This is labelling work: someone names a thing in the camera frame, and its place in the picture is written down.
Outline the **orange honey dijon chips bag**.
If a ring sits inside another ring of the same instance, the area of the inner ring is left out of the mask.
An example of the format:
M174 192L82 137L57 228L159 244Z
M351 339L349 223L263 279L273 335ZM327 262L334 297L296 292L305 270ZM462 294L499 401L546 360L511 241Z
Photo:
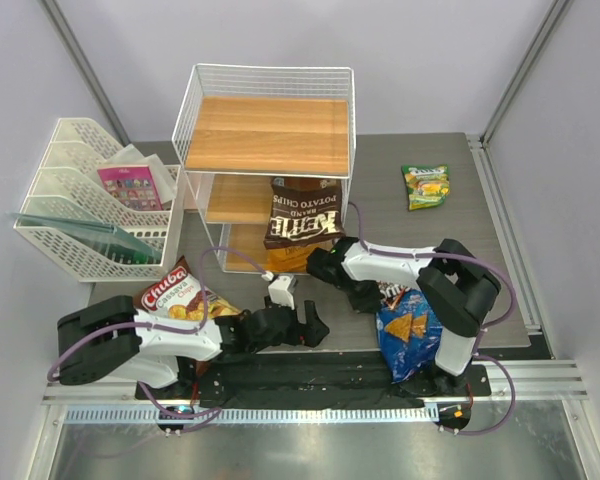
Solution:
M326 241L307 246L269 249L266 268L274 273L305 273L309 255L317 248L329 250L332 245L332 241Z

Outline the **blue Doritos chips bag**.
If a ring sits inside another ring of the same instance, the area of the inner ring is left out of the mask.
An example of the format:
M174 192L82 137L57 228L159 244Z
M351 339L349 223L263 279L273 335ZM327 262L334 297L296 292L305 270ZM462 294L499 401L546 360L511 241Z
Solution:
M402 383L433 363L442 325L419 290L386 282L379 282L378 286L378 346L392 382Z

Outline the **brown Kettle sea salt bag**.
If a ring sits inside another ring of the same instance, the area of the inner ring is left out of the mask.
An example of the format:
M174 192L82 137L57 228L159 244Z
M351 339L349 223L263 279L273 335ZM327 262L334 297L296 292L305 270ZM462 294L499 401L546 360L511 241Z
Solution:
M304 247L345 235L339 180L274 177L263 244L266 249Z

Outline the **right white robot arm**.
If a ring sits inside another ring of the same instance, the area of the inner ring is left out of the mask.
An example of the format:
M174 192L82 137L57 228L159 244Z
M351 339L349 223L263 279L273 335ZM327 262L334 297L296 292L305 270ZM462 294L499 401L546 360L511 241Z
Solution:
M436 247L397 248L343 237L309 254L306 272L344 292L359 313L381 308L381 282L417 290L442 325L433 365L425 375L439 394L452 395L468 381L482 327L508 277L475 258L457 240Z

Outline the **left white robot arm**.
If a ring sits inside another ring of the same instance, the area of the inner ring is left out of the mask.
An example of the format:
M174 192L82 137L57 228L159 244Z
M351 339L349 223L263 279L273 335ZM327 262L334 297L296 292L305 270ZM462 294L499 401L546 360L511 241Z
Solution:
M116 376L185 397L193 385L183 361L234 360L306 340L297 311L274 303L199 324L138 310L129 296L115 296L70 313L57 323L56 363L47 379L84 385Z

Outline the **white wire shelf rack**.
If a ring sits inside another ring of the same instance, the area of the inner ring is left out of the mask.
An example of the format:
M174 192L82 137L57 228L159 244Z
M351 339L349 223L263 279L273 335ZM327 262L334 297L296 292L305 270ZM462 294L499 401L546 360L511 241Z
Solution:
M350 67L198 63L171 135L205 232L226 273L260 263L275 177L335 181L349 199L356 155Z

